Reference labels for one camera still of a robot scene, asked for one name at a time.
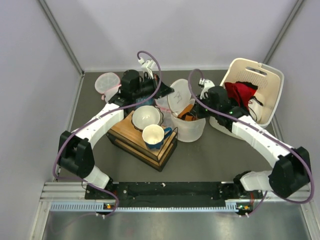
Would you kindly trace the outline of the white mesh laundry bag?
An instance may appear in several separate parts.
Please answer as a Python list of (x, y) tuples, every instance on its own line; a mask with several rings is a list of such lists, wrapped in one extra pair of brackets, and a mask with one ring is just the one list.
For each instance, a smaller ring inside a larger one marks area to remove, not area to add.
[(167, 96), (167, 101), (173, 126), (178, 130), (177, 139), (185, 143), (195, 142), (202, 136), (206, 120), (191, 115), (195, 99), (186, 79), (178, 79), (170, 87), (174, 92)]

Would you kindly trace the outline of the orange and black bra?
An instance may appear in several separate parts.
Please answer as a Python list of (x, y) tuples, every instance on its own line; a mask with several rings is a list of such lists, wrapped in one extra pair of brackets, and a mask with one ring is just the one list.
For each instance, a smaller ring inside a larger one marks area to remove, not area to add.
[(181, 119), (181, 120), (183, 120), (183, 121), (188, 121), (188, 122), (197, 120), (197, 118), (191, 114), (191, 110), (192, 110), (193, 106), (194, 106), (193, 104), (189, 104), (189, 105), (177, 116), (177, 118), (178, 118), (178, 119)]

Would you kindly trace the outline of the red bra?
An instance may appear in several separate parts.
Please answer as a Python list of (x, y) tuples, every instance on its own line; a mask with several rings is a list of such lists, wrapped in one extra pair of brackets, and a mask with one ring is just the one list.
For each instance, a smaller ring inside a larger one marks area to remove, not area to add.
[(249, 101), (255, 95), (258, 87), (251, 82), (226, 82), (224, 87), (229, 99), (234, 99), (240, 107), (248, 107)]

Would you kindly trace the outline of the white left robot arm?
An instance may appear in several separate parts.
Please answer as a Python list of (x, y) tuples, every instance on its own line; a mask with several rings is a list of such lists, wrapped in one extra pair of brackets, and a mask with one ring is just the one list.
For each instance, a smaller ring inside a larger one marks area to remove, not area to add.
[(125, 71), (117, 92), (96, 116), (73, 132), (60, 135), (57, 165), (95, 186), (102, 198), (109, 198), (114, 191), (113, 181), (95, 165), (95, 144), (124, 119), (127, 111), (140, 105), (142, 98), (160, 99), (173, 92), (155, 73), (145, 72), (141, 76), (136, 70)]

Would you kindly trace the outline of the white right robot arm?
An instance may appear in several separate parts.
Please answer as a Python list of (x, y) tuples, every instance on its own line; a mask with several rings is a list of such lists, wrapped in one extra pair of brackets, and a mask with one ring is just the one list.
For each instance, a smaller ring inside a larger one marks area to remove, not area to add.
[(248, 112), (233, 104), (222, 86), (205, 86), (193, 111), (198, 118), (214, 118), (218, 126), (247, 142), (271, 166), (271, 171), (249, 170), (238, 175), (233, 185), (237, 197), (262, 190), (285, 199), (311, 182), (309, 152), (274, 138)]

